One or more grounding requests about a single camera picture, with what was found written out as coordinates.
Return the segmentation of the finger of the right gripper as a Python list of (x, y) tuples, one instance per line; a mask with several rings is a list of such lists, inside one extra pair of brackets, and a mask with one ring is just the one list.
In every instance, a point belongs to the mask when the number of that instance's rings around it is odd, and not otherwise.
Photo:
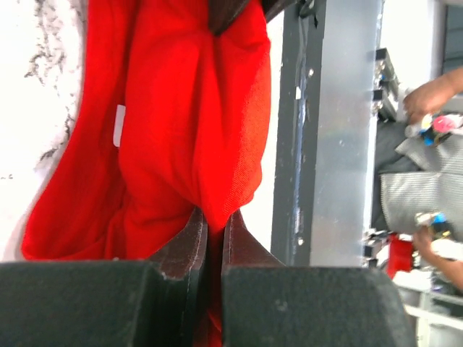
[[(296, 0), (258, 0), (258, 5), (262, 7), (266, 21), (269, 22), (296, 2)], [(222, 34), (249, 3), (249, 0), (208, 0), (209, 30), (215, 36)]]

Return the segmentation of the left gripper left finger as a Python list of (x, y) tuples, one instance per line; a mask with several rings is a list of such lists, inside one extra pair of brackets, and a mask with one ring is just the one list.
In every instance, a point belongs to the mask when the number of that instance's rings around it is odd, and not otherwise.
[(207, 238), (196, 210), (147, 260), (2, 264), (1, 344), (204, 345)]

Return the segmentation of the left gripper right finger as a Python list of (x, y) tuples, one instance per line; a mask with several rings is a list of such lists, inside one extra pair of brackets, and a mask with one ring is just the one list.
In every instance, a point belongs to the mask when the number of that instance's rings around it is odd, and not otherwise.
[(247, 230), (224, 234), (222, 338), (227, 347), (413, 347), (399, 292), (380, 270), (287, 267)]

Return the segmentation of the red t shirt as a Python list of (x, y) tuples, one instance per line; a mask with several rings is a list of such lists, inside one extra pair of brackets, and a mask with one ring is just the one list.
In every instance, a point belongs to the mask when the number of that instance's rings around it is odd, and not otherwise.
[(224, 227), (261, 181), (271, 111), (263, 5), (90, 1), (77, 123), (25, 227), (27, 260), (142, 259), (200, 208), (209, 225), (208, 344), (221, 345)]

